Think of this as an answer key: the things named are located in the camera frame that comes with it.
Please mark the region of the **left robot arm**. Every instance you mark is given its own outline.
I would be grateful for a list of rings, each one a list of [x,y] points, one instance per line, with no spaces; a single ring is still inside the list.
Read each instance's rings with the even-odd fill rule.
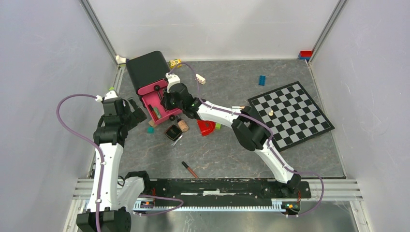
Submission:
[[[132,172],[118,190],[118,172],[128,132],[147,116],[133,98],[104,97],[104,113],[93,134],[96,168],[86,211],[78,214],[76,225],[83,232],[129,232],[132,208],[138,198],[148,196],[152,184],[145,171]]]

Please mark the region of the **red lipstick tube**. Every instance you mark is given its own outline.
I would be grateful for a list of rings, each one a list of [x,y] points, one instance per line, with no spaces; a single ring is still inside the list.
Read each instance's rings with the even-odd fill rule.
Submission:
[[[154,121],[158,120],[157,115],[156,115],[156,113],[155,113],[155,111],[154,111],[154,108],[153,108],[150,104],[148,105],[148,109],[149,109],[149,111],[150,111],[150,113],[151,113],[151,116],[152,116],[153,120],[154,120]]]

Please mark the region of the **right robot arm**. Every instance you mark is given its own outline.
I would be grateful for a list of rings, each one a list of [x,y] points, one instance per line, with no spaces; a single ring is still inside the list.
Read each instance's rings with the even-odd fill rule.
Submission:
[[[191,119],[220,123],[233,130],[239,144],[255,152],[279,182],[279,191],[292,197],[299,190],[301,176],[283,159],[274,147],[273,133],[252,107],[233,109],[193,97],[185,84],[179,83],[163,91],[162,105],[167,110],[180,109]]]

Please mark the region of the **black pink drawer organizer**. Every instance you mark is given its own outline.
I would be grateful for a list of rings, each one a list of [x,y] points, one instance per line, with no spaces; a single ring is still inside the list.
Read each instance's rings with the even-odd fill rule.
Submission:
[[[182,111],[180,109],[165,110],[161,105],[163,91],[167,89],[168,83],[165,81],[165,74],[170,71],[170,67],[161,51],[153,51],[139,57],[129,59],[126,68],[130,75],[135,93],[142,105],[147,109],[149,116],[153,120],[148,109],[150,104],[157,107],[162,118],[154,121],[156,125],[167,120],[174,121],[176,116]]]

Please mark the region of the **brown lip gloss tube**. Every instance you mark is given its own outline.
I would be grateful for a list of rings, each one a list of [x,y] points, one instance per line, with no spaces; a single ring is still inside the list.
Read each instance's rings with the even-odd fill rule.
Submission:
[[[181,162],[181,164],[196,178],[198,179],[199,176],[193,171],[193,169],[184,161]]]

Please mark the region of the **green lip balm tube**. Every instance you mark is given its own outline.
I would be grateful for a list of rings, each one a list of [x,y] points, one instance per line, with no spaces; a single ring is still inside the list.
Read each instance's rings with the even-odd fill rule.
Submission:
[[[161,116],[159,110],[157,109],[157,107],[154,107],[154,108],[153,108],[153,111],[154,111],[154,113],[156,114],[157,119],[162,118],[162,116]]]

